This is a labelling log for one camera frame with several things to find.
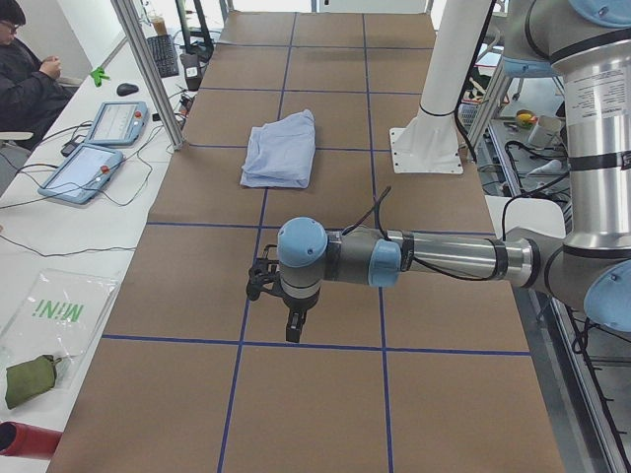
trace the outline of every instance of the red cylinder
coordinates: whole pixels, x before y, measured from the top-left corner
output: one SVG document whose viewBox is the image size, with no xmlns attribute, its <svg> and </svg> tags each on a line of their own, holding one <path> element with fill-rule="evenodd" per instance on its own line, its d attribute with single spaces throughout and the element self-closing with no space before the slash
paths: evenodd
<svg viewBox="0 0 631 473">
<path fill-rule="evenodd" d="M 49 460 L 61 433 L 18 422 L 0 424 L 0 455 Z"/>
</svg>

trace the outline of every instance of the clear plastic sheet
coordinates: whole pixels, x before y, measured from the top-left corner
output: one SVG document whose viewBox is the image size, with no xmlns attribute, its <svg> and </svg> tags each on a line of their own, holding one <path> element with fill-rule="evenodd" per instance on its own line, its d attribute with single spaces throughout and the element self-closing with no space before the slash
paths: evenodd
<svg viewBox="0 0 631 473">
<path fill-rule="evenodd" d="M 0 407 L 6 408 L 6 368 L 40 355 L 62 359 L 55 388 L 72 384 L 117 289 L 118 281 L 96 276 L 53 269 L 37 275 L 0 332 Z"/>
</svg>

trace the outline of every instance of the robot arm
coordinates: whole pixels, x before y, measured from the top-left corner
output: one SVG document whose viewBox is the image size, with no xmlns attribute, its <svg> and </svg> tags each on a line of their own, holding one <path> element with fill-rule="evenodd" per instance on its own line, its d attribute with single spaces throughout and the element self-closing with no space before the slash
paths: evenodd
<svg viewBox="0 0 631 473">
<path fill-rule="evenodd" d="M 480 12 L 492 4 L 474 2 Z M 506 241 L 366 228 L 327 233 L 311 219 L 294 219 L 279 232 L 279 259 L 257 258 L 247 285 L 251 300 L 267 292 L 289 307 L 288 341 L 300 341 L 322 280 L 388 287 L 410 270 L 508 280 L 631 331 L 631 3 L 599 3 L 513 0 L 505 38 L 514 75 L 550 75 L 551 66 L 564 76 L 572 232 L 558 239 L 516 230 Z M 449 41 L 439 34 L 434 55 Z M 435 92 L 426 88 L 423 97 Z"/>
</svg>

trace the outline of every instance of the green object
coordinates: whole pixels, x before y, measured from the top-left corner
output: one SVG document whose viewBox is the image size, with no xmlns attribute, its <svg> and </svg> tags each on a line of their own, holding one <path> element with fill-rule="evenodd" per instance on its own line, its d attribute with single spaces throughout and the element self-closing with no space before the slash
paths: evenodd
<svg viewBox="0 0 631 473">
<path fill-rule="evenodd" d="M 42 355 L 29 362 L 7 368 L 7 407 L 13 409 L 52 389 L 57 380 L 55 360 L 50 355 Z"/>
<path fill-rule="evenodd" d="M 102 66 L 99 66 L 97 69 L 90 73 L 90 77 L 92 77 L 95 81 L 95 86 L 100 87 L 103 83 L 103 79 L 109 80 L 109 76 L 105 75 L 105 69 Z"/>
</svg>

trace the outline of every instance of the folded cloth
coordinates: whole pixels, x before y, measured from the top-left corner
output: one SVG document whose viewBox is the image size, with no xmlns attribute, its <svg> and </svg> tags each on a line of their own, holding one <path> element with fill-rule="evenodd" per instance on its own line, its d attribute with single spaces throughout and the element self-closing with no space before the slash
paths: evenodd
<svg viewBox="0 0 631 473">
<path fill-rule="evenodd" d="M 310 110 L 262 127 L 252 127 L 241 185 L 306 188 L 316 152 L 316 128 Z"/>
</svg>

